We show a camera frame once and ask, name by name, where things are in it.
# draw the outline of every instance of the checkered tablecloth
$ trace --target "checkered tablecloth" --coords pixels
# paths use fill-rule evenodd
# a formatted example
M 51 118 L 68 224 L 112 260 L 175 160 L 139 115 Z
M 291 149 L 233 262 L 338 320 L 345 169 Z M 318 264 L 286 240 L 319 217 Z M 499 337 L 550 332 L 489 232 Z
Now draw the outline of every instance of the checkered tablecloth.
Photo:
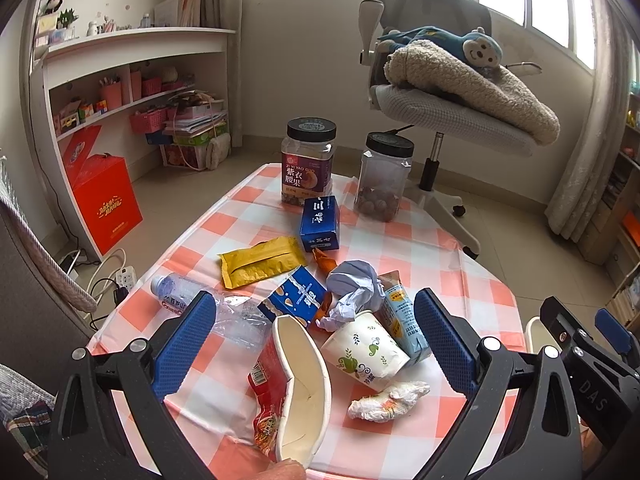
M 334 258 L 365 260 L 379 273 L 399 270 L 409 295 L 431 287 L 447 309 L 463 316 L 481 336 L 494 335 L 511 349 L 524 350 L 515 298 L 486 269 L 466 256 L 458 242 L 413 203 L 402 200 L 394 222 L 385 224 L 353 211 L 357 180 L 334 175 L 340 205 L 340 250 Z M 213 288 L 222 288 L 218 254 L 281 235 L 295 235 L 301 210 L 280 201 L 280 165 L 267 164 L 216 202 L 139 280 L 129 297 L 92 338 L 92 353 L 122 350 L 132 339 L 149 338 L 172 314 L 150 292 L 156 274 L 179 272 Z M 316 273 L 310 254 L 309 269 Z M 263 299 L 284 276 L 238 289 Z M 314 333 L 321 344 L 322 336 Z M 212 334 L 196 357 L 180 390 L 165 405 L 201 459 L 219 480 L 236 480 L 264 470 L 268 460 L 252 446 L 257 403 L 247 374 L 257 353 Z M 353 399 L 372 393 L 352 377 L 328 367 L 332 410 L 326 436 L 308 470 L 312 479 L 341 477 L 411 479 L 438 447 L 462 408 L 436 359 L 429 357 L 401 371 L 401 378 L 425 380 L 431 392 L 411 413 L 385 424 L 351 420 Z M 116 405 L 139 462 L 156 470 L 124 396 Z M 505 398 L 476 468 L 491 461 L 513 409 L 515 394 Z

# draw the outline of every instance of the screw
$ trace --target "screw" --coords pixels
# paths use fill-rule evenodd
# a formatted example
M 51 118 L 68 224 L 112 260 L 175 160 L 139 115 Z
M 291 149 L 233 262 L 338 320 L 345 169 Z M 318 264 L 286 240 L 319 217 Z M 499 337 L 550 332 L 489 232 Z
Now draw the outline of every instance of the screw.
M 499 350 L 500 349 L 500 341 L 498 341 L 495 337 L 486 338 L 482 344 L 487 350 Z
M 142 352 L 146 348 L 146 341 L 144 339 L 134 339 L 129 345 L 129 349 L 132 352 Z
M 84 348 L 76 348 L 73 352 L 71 352 L 71 357 L 75 361 L 79 361 L 86 355 L 86 349 Z
M 552 359 L 559 356 L 558 349 L 555 346 L 545 346 L 545 354 Z

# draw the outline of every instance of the blue milk carton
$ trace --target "blue milk carton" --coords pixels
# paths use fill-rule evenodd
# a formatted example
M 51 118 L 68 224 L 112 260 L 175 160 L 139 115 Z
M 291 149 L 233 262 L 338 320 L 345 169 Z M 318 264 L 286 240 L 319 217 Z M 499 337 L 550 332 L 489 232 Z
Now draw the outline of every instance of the blue milk carton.
M 271 322 L 277 316 L 291 314 L 306 327 L 318 312 L 325 294 L 324 286 L 305 267 L 300 266 L 258 305 L 258 309 Z
M 314 247 L 323 251 L 340 248 L 340 210 L 335 196 L 307 198 L 302 210 L 300 239 L 307 253 Z

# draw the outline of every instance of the bottle cap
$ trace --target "bottle cap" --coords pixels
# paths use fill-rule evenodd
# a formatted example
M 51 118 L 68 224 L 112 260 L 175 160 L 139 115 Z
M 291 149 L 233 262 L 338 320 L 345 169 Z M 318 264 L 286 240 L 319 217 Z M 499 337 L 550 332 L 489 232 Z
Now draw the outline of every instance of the bottle cap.
M 287 123 L 287 135 L 301 142 L 328 142 L 335 139 L 335 124 L 327 119 L 300 117 Z
M 409 139 L 387 132 L 371 132 L 367 136 L 367 148 L 398 158 L 409 158 L 414 154 L 414 144 Z
M 151 293 L 154 296 L 158 296 L 158 286 L 160 285 L 160 282 L 162 280 L 164 280 L 166 278 L 166 276 L 164 274 L 158 274 L 157 276 L 154 276 L 151 279 Z

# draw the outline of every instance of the white paper cup with green pattern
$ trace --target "white paper cup with green pattern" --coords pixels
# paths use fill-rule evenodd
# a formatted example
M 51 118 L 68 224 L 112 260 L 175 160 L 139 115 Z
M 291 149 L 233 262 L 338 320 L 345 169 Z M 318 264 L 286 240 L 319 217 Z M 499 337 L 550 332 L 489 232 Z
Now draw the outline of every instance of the white paper cup with green pattern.
M 320 353 L 326 362 L 377 392 L 389 386 L 409 360 L 370 310 L 357 313 L 336 330 Z

